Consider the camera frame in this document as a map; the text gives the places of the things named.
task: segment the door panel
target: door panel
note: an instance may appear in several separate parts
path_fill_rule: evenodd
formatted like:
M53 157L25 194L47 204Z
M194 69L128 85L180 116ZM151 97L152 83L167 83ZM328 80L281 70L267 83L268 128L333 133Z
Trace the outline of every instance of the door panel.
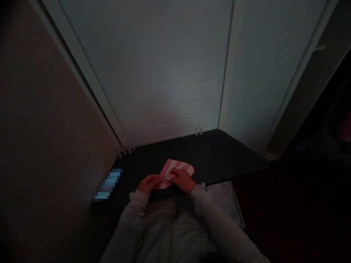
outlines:
M260 154L325 5L325 0L234 3L219 127Z
M60 0L135 146L218 127L231 0Z

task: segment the pink striped cloth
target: pink striped cloth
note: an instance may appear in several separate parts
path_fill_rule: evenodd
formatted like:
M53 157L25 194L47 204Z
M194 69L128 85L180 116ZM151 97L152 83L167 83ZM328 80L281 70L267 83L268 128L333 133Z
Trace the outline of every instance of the pink striped cloth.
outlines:
M160 173L159 187L157 187L158 190L166 189L173 184L171 180L175 175L169 174L169 171L172 170L172 168L185 170L190 176L194 174L194 167L190 164L169 159Z

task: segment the person's right hand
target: person's right hand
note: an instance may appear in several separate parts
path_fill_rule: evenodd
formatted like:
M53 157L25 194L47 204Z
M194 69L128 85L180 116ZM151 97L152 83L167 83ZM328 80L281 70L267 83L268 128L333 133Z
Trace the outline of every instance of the person's right hand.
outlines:
M185 170L173 168L169 171L169 173L176 175L176 177L172 179L172 183L178 186L183 192L191 194L191 191L195 188L196 183Z

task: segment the wall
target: wall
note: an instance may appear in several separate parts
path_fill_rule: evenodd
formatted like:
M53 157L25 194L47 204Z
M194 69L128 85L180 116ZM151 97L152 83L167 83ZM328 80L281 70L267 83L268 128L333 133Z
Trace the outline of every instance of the wall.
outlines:
M289 101L267 150L280 157L311 111L351 45L351 2L340 0Z
M89 207L115 160L115 140L30 2L11 1L4 14L2 249L17 262L97 261L89 253L105 244L93 230L117 221L95 218Z

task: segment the blurred object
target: blurred object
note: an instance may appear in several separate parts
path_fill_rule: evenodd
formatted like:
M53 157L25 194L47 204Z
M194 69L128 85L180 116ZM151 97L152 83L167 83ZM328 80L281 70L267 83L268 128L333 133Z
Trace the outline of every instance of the blurred object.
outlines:
M351 141L351 110L348 112L344 123L340 126L339 136L346 142Z

